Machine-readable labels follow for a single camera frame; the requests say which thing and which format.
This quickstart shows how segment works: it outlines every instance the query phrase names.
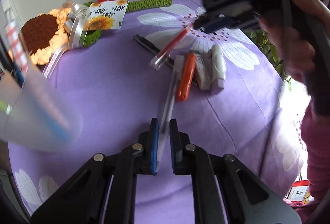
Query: black pen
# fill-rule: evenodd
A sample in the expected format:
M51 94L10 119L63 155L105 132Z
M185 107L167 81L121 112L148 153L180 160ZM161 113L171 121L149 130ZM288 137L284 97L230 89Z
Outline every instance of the black pen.
M160 50L152 42L148 41L146 38L144 38L144 37L142 37L138 34L133 36L133 39L135 41L137 41L140 45L142 45L143 48L145 48L146 50L152 52L155 55L157 55L160 52ZM167 65L169 65L171 68L173 68L174 60L172 58L168 57L165 62L166 62ZM196 81L195 77L192 79L192 84L194 86L198 87L198 84L197 84L197 81Z

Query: blue strip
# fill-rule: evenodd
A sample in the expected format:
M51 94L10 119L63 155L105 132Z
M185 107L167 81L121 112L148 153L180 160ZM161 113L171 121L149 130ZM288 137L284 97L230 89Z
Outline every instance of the blue strip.
M151 149L151 173L156 174L157 169L157 149L158 149L158 135L159 135L158 121L156 121L155 128L153 130L153 140Z

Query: black handle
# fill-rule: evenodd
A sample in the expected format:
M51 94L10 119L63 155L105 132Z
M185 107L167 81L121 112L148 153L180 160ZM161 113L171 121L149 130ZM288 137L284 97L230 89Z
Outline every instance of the black handle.
M109 193L104 223L131 224L134 222L136 175L134 159L143 154L128 146L118 156Z
M224 224L223 208L208 153L198 146L193 151L185 151L195 158L195 172L191 175L195 223Z
M321 21L292 5L293 27L315 49L315 70L304 74L304 83L318 115L330 115L330 40Z

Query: green crocheted stem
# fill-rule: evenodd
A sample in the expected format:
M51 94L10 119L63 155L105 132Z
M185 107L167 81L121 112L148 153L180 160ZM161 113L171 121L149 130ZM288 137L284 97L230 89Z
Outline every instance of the green crocheted stem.
M84 3L85 6L90 7L93 2ZM140 11L144 9L171 6L172 0L140 0L128 2L126 13L132 11ZM84 47L89 47L100 38L102 30L88 31L86 34Z
M90 5L92 3L94 3L94 2L84 3L84 5L87 6L87 7L90 7ZM84 41L84 47L90 47L91 45L96 43L96 41L100 38L101 33L102 33L102 30L88 31L86 33L86 38L85 38L85 41Z
M144 9L171 6L172 0L140 0L128 2L126 13Z

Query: purple tablecloth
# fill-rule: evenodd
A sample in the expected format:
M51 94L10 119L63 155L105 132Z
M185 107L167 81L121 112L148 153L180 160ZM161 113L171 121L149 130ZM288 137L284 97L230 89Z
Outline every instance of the purple tablecloth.
M81 112L82 134L63 153L44 153L9 144L15 179L24 204L34 212L49 195L95 153L119 153L160 120L171 70L149 67L152 55L132 37L147 36L162 47L203 13L200 0L173 0L166 8L127 13L120 30L104 31L91 48L67 52L51 83ZM206 52L222 46L227 65L225 89L211 96L193 87L186 102L176 103L179 130L209 153L236 155L284 196L298 174L299 153L283 135L282 118L267 144L274 111L280 113L280 78L259 49L239 30L205 35L191 31L176 53L189 46ZM136 223L194 223L189 176L174 176L169 140L157 176L138 176Z

